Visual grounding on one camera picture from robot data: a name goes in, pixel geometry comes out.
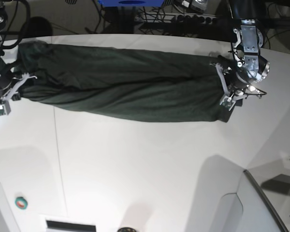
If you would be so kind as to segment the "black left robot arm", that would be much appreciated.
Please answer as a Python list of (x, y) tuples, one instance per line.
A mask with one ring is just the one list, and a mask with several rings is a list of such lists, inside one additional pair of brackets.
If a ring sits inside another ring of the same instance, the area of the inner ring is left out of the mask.
[(267, 77), (270, 63), (261, 56), (264, 36), (258, 28), (258, 19), (266, 15), (265, 4), (259, 0), (230, 0), (228, 7), (235, 21), (232, 31), (236, 39), (231, 43), (233, 59), (219, 56), (218, 62), (211, 65), (224, 92), (219, 104), (231, 111), (242, 99), (267, 94), (254, 85)]

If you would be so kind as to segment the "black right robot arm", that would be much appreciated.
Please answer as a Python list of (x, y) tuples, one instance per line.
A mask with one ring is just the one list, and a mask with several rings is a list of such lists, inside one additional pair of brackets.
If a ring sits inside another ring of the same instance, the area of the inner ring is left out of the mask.
[(6, 64), (1, 58), (5, 55), (4, 50), (14, 49), (20, 44), (25, 33), (27, 32), (30, 20), (30, 5), (28, 1), (18, 0), (17, 3), (22, 3), (25, 6), (26, 20), (20, 32), (16, 33), (18, 36), (17, 40), (12, 45), (4, 45), (6, 36), (13, 34), (13, 32), (8, 29), (6, 31), (3, 30), (8, 20), (8, 16), (5, 11), (5, 4), (8, 2), (10, 1), (0, 0), (0, 116), (7, 116), (11, 112), (11, 107), (9, 104), (10, 100), (21, 100), (18, 90), (26, 83), (26, 81), (32, 78), (37, 78), (27, 72), (12, 72), (12, 69), (19, 65), (19, 60)]

